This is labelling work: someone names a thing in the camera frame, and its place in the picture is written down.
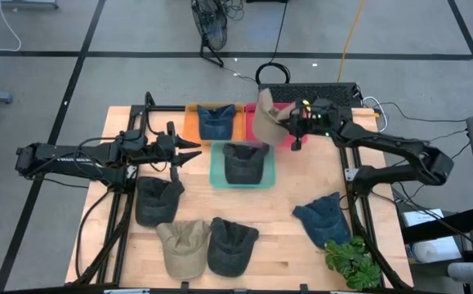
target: tan baseball cap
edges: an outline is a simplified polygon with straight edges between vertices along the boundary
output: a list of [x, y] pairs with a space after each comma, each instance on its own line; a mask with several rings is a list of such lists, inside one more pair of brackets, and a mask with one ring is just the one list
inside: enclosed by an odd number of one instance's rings
[[261, 91], [258, 96], [254, 122], [252, 124], [254, 136], [268, 145], [282, 143], [288, 136], [288, 130], [278, 125], [279, 120], [288, 118], [291, 110], [295, 107], [295, 104], [292, 103], [282, 110], [276, 109], [270, 90], [267, 88]]
[[171, 278], [199, 276], [207, 265], [207, 237], [211, 227], [203, 220], [162, 223], [156, 234], [162, 240], [165, 268]]

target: potted plant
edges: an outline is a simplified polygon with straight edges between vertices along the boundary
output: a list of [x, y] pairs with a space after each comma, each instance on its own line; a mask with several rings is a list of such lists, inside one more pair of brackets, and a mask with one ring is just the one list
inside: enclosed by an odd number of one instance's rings
[[359, 291], [377, 287], [382, 277], [380, 267], [368, 255], [361, 237], [353, 237], [341, 245], [333, 240], [326, 242], [325, 263], [345, 278], [347, 287]]

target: gray floor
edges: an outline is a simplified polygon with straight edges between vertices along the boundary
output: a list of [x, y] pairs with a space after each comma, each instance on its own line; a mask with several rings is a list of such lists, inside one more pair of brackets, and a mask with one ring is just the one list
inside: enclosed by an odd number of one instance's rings
[[[97, 0], [59, 0], [60, 9], [5, 10], [10, 25], [31, 51], [78, 51]], [[292, 0], [281, 52], [341, 52], [359, 0]], [[457, 0], [473, 36], [473, 1]], [[283, 6], [253, 3], [245, 18], [229, 21], [223, 51], [273, 51]], [[0, 47], [15, 40], [0, 18]], [[197, 51], [199, 36], [187, 0], [107, 0], [91, 51]], [[349, 52], [470, 54], [447, 1], [369, 0]], [[46, 141], [73, 71], [73, 57], [0, 57], [0, 91], [15, 97], [0, 105], [0, 266], [24, 206], [30, 182], [14, 171], [15, 150]], [[226, 66], [254, 76], [266, 59], [226, 59]], [[339, 60], [277, 59], [292, 82], [334, 82]], [[266, 69], [262, 82], [283, 77]], [[357, 82], [364, 96], [394, 101], [409, 116], [459, 119], [473, 115], [473, 61], [348, 60], [343, 82]], [[198, 58], [87, 58], [61, 129], [59, 144], [77, 144], [101, 133], [110, 105], [143, 101], [151, 91], [159, 105], [193, 101], [253, 101], [257, 87]], [[386, 106], [386, 132], [431, 139], [462, 130], [463, 123], [410, 122]], [[464, 135], [437, 140], [447, 154], [468, 142]], [[397, 158], [387, 156], [388, 163]], [[469, 149], [456, 158], [448, 183], [426, 187], [416, 201], [452, 212], [473, 207], [473, 163]], [[64, 181], [85, 183], [64, 178]], [[408, 184], [414, 191], [417, 185]], [[61, 285], [73, 249], [85, 190], [45, 183], [33, 211], [7, 289]], [[443, 278], [415, 273], [417, 288], [462, 292]]]

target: fan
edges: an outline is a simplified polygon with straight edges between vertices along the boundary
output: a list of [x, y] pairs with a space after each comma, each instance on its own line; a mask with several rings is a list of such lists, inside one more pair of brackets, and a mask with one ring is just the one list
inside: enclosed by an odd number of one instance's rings
[[[200, 57], [223, 67], [223, 61], [215, 53], [227, 43], [227, 17], [220, 0], [191, 0], [191, 7], [196, 28], [202, 37]], [[217, 62], [203, 55], [204, 47], [212, 52], [218, 59]]]

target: wooden tabletop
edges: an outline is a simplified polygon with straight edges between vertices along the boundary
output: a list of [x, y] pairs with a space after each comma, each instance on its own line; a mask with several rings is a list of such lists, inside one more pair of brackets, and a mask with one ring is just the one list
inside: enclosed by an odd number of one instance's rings
[[[129, 111], [130, 107], [110, 107], [102, 136], [116, 136], [125, 130]], [[353, 109], [353, 115], [356, 123], [370, 131], [377, 130], [371, 109]], [[149, 116], [155, 131], [165, 130], [167, 121], [173, 121], [176, 131], [181, 133], [184, 113], [153, 112]], [[154, 135], [149, 132], [146, 135], [149, 141], [154, 140]], [[201, 155], [178, 170], [185, 192], [175, 220], [203, 219], [210, 223], [213, 217], [219, 216], [257, 228], [260, 238], [245, 274], [226, 278], [207, 267], [201, 276], [189, 281], [190, 288], [297, 290], [301, 283], [306, 283], [310, 290], [347, 289], [344, 278], [327, 268], [324, 252], [310, 241], [301, 222], [292, 215], [296, 205], [305, 205], [335, 191], [345, 194], [339, 151], [329, 138], [310, 136], [297, 152], [277, 148], [276, 185], [271, 189], [213, 188], [208, 177], [210, 149], [204, 146], [201, 150]], [[382, 152], [365, 148], [359, 148], [359, 152], [364, 165], [386, 165]], [[149, 165], [141, 166], [140, 174], [169, 180], [168, 171], [157, 173]], [[389, 185], [377, 185], [374, 191], [392, 199]], [[83, 213], [104, 192], [102, 184], [92, 182]], [[92, 262], [103, 245], [112, 198], [109, 196], [87, 219], [82, 235], [81, 270]], [[412, 285], [395, 205], [374, 196], [368, 201], [380, 252], [399, 276]], [[341, 206], [347, 206], [346, 199], [341, 201]], [[179, 288], [181, 281], [170, 278], [165, 270], [162, 244], [155, 230], [138, 225], [134, 214], [133, 209], [120, 286]], [[348, 211], [345, 215], [349, 221]], [[116, 252], [114, 248], [109, 256], [106, 280], [113, 275]], [[66, 281], [75, 279], [73, 253]]]

